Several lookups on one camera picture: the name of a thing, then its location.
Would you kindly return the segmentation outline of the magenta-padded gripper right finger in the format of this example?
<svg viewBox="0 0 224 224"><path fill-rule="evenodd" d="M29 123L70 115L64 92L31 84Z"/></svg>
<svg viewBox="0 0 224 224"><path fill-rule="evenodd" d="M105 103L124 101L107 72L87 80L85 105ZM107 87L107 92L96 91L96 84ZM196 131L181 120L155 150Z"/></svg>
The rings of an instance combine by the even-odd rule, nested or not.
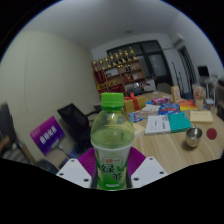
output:
<svg viewBox="0 0 224 224"><path fill-rule="evenodd" d="M128 188L141 188L167 175L155 157L146 157L134 147L130 149L127 162Z"/></svg>

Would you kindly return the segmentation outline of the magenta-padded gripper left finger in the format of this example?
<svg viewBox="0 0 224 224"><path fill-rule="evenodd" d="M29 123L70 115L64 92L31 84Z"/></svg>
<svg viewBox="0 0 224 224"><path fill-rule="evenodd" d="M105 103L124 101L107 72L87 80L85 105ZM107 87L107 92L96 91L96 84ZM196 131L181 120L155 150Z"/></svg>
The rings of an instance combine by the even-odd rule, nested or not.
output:
<svg viewBox="0 0 224 224"><path fill-rule="evenodd" d="M57 176L80 187L95 189L98 176L94 149L91 148L78 159L69 159Z"/></svg>

